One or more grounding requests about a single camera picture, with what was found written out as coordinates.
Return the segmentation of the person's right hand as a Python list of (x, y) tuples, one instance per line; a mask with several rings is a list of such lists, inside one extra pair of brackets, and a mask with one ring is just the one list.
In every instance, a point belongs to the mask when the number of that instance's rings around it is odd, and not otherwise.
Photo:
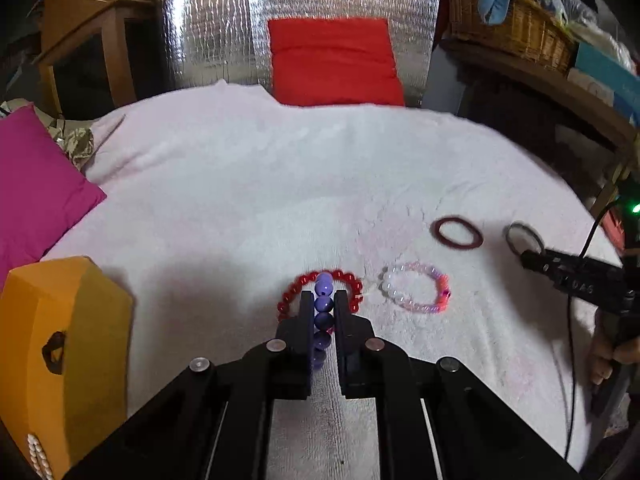
[(603, 311), (598, 309), (594, 315), (594, 333), (588, 353), (589, 379), (596, 386), (611, 377), (613, 361), (623, 365), (640, 362), (640, 340), (634, 338), (614, 346), (605, 335), (602, 318)]

